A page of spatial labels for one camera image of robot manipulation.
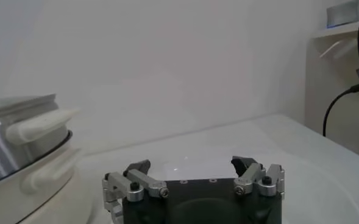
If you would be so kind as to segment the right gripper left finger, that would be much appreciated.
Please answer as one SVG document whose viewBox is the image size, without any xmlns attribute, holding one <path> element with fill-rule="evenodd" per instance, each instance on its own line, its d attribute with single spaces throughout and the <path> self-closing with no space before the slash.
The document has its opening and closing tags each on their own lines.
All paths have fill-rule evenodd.
<svg viewBox="0 0 359 224">
<path fill-rule="evenodd" d="M 165 181 L 148 176 L 148 159 L 130 164 L 123 173 L 105 174 L 102 179 L 104 209 L 111 214 L 113 223 L 124 223 L 123 203 L 139 203 L 145 196 L 166 200 L 169 189 Z"/>
</svg>

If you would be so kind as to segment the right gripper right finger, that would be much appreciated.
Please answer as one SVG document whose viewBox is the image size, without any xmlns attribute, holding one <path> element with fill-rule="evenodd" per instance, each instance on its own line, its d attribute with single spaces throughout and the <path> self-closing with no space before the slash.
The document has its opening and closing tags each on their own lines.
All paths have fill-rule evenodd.
<svg viewBox="0 0 359 224">
<path fill-rule="evenodd" d="M 253 158 L 233 156 L 231 164 L 238 175 L 233 179 L 233 192 L 238 198 L 253 200 L 280 199 L 285 194 L 285 170 L 279 164 L 268 169 Z"/>
</svg>

